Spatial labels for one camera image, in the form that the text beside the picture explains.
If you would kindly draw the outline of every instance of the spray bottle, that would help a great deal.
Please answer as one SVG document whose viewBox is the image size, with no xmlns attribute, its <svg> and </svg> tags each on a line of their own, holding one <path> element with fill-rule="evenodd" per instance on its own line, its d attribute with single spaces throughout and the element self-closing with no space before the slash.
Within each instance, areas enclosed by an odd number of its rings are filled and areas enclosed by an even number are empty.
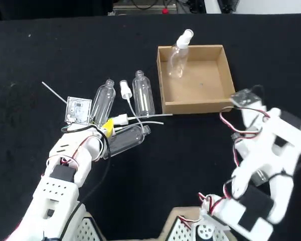
<svg viewBox="0 0 301 241">
<path fill-rule="evenodd" d="M 168 59 L 167 71 L 171 78 L 181 78 L 189 55 L 189 43 L 194 33 L 186 29 L 172 46 L 172 52 Z"/>
</svg>

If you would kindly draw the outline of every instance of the equipment in background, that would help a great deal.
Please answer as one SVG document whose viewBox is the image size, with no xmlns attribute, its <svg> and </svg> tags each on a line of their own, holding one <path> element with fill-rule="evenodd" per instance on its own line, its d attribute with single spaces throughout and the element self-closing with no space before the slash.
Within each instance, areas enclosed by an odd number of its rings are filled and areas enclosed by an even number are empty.
<svg viewBox="0 0 301 241">
<path fill-rule="evenodd" d="M 229 14 L 236 11 L 236 8 L 240 0 L 217 0 L 221 12 L 224 14 Z"/>
<path fill-rule="evenodd" d="M 204 0 L 188 0 L 186 4 L 190 8 L 190 12 L 193 14 L 205 14 L 206 7 Z"/>
</svg>

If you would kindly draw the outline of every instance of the spray nozzle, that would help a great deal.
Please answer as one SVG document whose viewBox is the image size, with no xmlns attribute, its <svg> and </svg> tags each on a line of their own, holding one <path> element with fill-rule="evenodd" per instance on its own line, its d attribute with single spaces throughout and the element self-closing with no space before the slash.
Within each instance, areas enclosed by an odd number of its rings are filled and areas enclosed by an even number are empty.
<svg viewBox="0 0 301 241">
<path fill-rule="evenodd" d="M 179 39 L 177 39 L 176 45 L 180 49 L 186 49 L 192 39 L 194 33 L 190 29 L 186 29 L 182 35 L 180 35 Z"/>
</svg>

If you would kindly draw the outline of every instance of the clear plastic bottle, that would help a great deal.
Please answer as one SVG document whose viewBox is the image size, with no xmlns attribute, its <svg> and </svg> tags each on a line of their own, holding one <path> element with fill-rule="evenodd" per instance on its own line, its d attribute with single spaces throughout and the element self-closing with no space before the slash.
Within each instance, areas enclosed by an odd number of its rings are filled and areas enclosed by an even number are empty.
<svg viewBox="0 0 301 241">
<path fill-rule="evenodd" d="M 136 77 L 132 81 L 132 90 L 136 115 L 147 116 L 155 114 L 151 82 L 141 70 L 136 71 Z"/>
<path fill-rule="evenodd" d="M 99 127 L 103 126 L 108 120 L 115 96 L 114 81 L 108 79 L 97 90 L 91 108 L 90 121 L 94 121 Z"/>
<path fill-rule="evenodd" d="M 110 140 L 110 153 L 111 156 L 115 156 L 119 153 L 127 151 L 128 149 L 135 147 L 141 144 L 145 136 L 151 133 L 149 126 L 144 126 L 144 133 L 141 130 L 141 127 L 134 126 L 122 129 L 117 132 Z M 104 159 L 108 158 L 108 152 L 105 152 Z"/>
<path fill-rule="evenodd" d="M 167 73 L 171 78 L 181 78 L 189 55 L 189 43 L 194 33 L 186 29 L 172 46 L 170 58 L 167 63 Z"/>
</svg>

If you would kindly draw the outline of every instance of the red object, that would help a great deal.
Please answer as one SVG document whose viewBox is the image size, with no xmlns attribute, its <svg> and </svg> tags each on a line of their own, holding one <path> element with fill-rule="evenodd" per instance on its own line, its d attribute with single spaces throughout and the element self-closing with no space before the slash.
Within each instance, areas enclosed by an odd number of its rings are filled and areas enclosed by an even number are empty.
<svg viewBox="0 0 301 241">
<path fill-rule="evenodd" d="M 169 14 L 169 10 L 168 9 L 163 9 L 162 14 Z"/>
</svg>

